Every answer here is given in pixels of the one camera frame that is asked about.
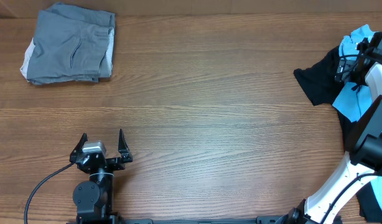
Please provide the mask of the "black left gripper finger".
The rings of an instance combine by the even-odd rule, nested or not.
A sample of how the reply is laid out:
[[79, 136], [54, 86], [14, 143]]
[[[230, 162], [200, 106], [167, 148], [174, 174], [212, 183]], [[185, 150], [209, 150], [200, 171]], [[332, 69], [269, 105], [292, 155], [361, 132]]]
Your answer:
[[131, 151], [128, 148], [128, 145], [127, 145], [125, 137], [124, 137], [124, 132], [122, 129], [119, 130], [118, 152], [121, 155], [122, 162], [132, 162], [133, 161], [133, 155], [131, 154]]
[[69, 161], [76, 162], [77, 157], [82, 153], [82, 147], [87, 142], [88, 137], [86, 133], [83, 133], [78, 144], [75, 146], [74, 150], [70, 153]]

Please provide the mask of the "light blue printed t-shirt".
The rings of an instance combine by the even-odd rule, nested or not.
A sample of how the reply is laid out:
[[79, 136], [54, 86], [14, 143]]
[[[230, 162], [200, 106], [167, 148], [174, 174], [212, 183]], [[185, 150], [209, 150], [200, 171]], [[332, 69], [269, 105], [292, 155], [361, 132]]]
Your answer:
[[[358, 54], [357, 44], [363, 39], [371, 40], [374, 34], [375, 32], [368, 24], [357, 28], [350, 35], [343, 37], [338, 55], [355, 61]], [[355, 83], [347, 82], [332, 103], [332, 106], [351, 122], [358, 121], [373, 102], [367, 86], [360, 86], [353, 90], [355, 85]], [[367, 222], [382, 223], [382, 177], [372, 180], [356, 196], [360, 204], [360, 215]]]

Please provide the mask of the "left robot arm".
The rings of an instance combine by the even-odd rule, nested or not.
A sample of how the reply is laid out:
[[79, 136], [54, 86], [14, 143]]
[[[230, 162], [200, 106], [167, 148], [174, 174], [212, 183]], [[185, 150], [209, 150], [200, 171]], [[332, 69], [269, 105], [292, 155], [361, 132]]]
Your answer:
[[83, 134], [70, 153], [70, 162], [89, 175], [73, 191], [77, 223], [124, 223], [124, 218], [113, 211], [114, 172], [125, 169], [125, 164], [133, 161], [122, 129], [118, 152], [119, 157], [107, 158], [105, 145], [101, 141], [90, 142]]

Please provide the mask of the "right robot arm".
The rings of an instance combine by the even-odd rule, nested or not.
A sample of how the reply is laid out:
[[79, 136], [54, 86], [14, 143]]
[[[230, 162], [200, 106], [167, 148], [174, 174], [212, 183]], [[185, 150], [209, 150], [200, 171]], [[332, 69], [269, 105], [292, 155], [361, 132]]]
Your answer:
[[279, 223], [340, 223], [352, 197], [366, 221], [382, 223], [382, 32], [362, 26], [294, 76], [313, 105], [337, 111], [344, 155], [324, 185]]

